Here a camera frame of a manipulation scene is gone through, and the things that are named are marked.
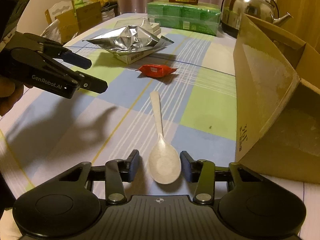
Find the checkered tablecloth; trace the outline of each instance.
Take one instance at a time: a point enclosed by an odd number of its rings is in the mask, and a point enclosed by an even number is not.
[[[236,40],[218,32],[217,37],[162,28],[174,44],[131,65],[83,41],[111,30],[117,20],[145,17],[124,14],[81,34],[66,47],[92,61],[80,70],[108,82],[105,93],[80,90],[64,99],[37,88],[0,120],[0,171],[15,197],[82,161],[104,165],[125,159],[138,149],[143,162],[135,181],[126,184],[127,195],[193,194],[194,185],[180,177],[170,185],[156,184],[146,167],[156,142],[156,128],[149,93],[161,98],[164,137],[178,152],[228,166],[235,158],[236,84],[233,48]],[[178,70],[152,79],[136,72],[143,64],[165,64]],[[271,178],[294,192],[306,204],[308,215],[303,239],[320,238],[320,189],[318,185]],[[94,193],[104,198],[104,183]],[[217,182],[216,197],[226,193]]]

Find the stainless steel kettle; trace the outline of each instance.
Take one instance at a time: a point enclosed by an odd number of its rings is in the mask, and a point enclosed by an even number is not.
[[[281,25],[292,18],[288,12],[279,17],[279,9],[274,0],[222,0],[221,12],[223,31],[235,38],[244,13],[275,25]]]

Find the yellow line on tablecloth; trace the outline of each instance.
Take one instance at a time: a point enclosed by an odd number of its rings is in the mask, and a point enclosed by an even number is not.
[[[13,151],[11,150],[10,146],[9,146],[9,143],[7,142],[2,130],[0,129],[0,133],[5,141],[5,144],[7,146],[7,149],[10,151],[12,157],[14,158],[15,162],[17,163],[19,169],[21,170],[21,172],[23,173],[23,175],[26,177],[27,181],[29,182],[29,184],[32,186],[32,187],[35,187],[35,185],[33,185],[33,183],[31,182],[31,180],[29,179],[28,175],[25,173],[25,171],[23,170],[23,168],[21,167],[18,159],[16,158],[15,154],[13,153]]]
[[[177,51],[178,48],[180,48],[180,46],[183,44],[183,42],[189,38],[189,36],[185,37],[182,42],[173,50],[172,54],[175,53]],[[166,65],[168,63],[169,59],[167,59],[164,62],[164,65]],[[117,124],[117,126],[113,129],[113,131],[111,132],[111,134],[109,135],[109,137],[107,138],[107,140],[104,142],[104,144],[102,145],[102,147],[100,148],[100,150],[98,151],[98,153],[96,154],[96,156],[93,158],[93,160],[91,161],[91,163],[93,164],[97,158],[99,157],[100,153],[103,151],[103,149],[105,148],[105,146],[108,144],[108,142],[110,141],[111,137],[115,134],[115,132],[118,130],[119,126],[122,124],[122,122],[124,121],[124,119],[127,117],[127,115],[130,113],[130,111],[133,109],[133,107],[135,106],[135,104],[139,101],[139,99],[142,97],[142,95],[144,94],[144,92],[146,91],[146,89],[151,85],[153,79],[150,80],[150,82],[146,85],[146,87],[142,90],[142,92],[140,93],[140,95],[138,95],[138,97],[136,98],[136,100],[132,103],[132,105],[129,107],[128,111],[125,113],[125,115],[122,117],[122,119],[120,120],[120,122]]]

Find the red packet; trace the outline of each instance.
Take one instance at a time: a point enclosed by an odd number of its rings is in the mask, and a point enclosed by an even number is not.
[[[165,75],[168,75],[170,73],[173,73],[177,70],[177,68],[171,68],[166,65],[143,65],[141,68],[139,68],[143,74],[145,74],[148,77],[164,77]]]

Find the silver foil bag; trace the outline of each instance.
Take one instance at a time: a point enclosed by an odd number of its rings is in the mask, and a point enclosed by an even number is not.
[[[158,38],[140,26],[132,25],[112,30],[87,41],[119,56],[161,49],[174,43],[164,36]]]

